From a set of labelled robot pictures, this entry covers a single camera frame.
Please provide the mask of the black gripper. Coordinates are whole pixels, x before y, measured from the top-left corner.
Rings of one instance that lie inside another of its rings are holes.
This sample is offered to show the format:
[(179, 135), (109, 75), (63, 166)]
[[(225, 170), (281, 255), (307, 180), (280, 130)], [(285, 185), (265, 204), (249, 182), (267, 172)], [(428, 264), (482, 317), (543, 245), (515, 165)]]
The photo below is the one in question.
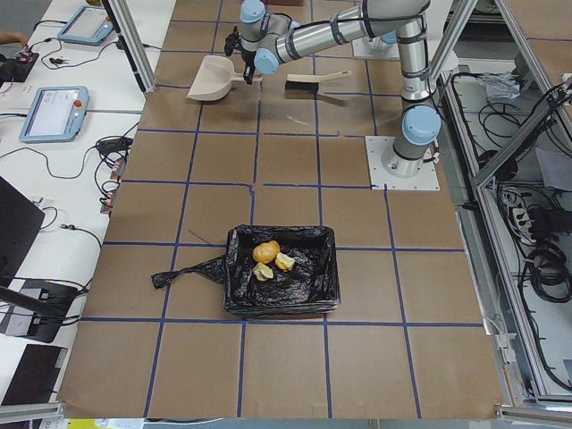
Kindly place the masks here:
[(231, 56), (235, 50), (240, 51), (240, 32), (234, 26), (232, 32), (224, 40), (224, 54)]
[(251, 80), (251, 84), (254, 84), (257, 81), (257, 76), (254, 75), (256, 71), (255, 56), (256, 56), (255, 52), (251, 52), (248, 50), (241, 51), (241, 58), (245, 64), (243, 78), (245, 83), (248, 85), (249, 85), (249, 80)]

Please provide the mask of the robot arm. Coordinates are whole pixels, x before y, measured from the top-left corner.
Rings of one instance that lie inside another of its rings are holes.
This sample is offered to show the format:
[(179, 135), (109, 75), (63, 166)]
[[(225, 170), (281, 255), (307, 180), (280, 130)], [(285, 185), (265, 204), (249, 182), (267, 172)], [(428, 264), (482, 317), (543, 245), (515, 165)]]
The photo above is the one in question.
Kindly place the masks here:
[[(353, 41), (353, 44), (355, 45), (354, 55), (357, 55), (358, 44), (361, 44), (362, 46), (365, 46), (370, 50), (373, 50), (373, 49), (383, 49), (385, 46), (391, 46), (396, 43), (397, 43), (397, 34), (395, 30), (385, 33), (380, 37), (376, 38), (365, 37), (361, 39), (355, 39)], [(232, 28), (231, 33), (224, 39), (223, 52), (226, 56), (230, 56), (234, 51), (253, 54), (258, 48), (258, 45), (259, 45), (258, 41), (252, 42), (242, 37), (238, 26), (235, 25)]]
[(412, 178), (436, 140), (442, 118), (432, 104), (434, 85), (427, 42), (427, 1), (362, 1), (322, 21), (295, 22), (286, 13), (271, 13), (262, 1), (244, 1), (240, 20), (225, 39), (224, 52), (239, 51), (243, 79), (310, 55), (350, 45), (358, 59), (400, 62), (403, 111), (400, 133), (383, 152), (383, 168), (398, 178)]

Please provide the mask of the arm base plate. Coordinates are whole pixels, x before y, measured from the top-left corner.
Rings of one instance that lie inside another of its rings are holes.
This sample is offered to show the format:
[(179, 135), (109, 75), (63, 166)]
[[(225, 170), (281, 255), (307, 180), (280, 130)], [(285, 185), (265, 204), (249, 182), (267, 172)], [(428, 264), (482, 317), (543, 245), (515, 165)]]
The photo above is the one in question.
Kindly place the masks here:
[(395, 153), (393, 136), (365, 136), (372, 190), (439, 191), (435, 163), (429, 149), (414, 161)]
[(395, 62), (400, 59), (396, 43), (386, 43), (381, 38), (359, 38), (352, 42), (353, 56), (357, 59)]

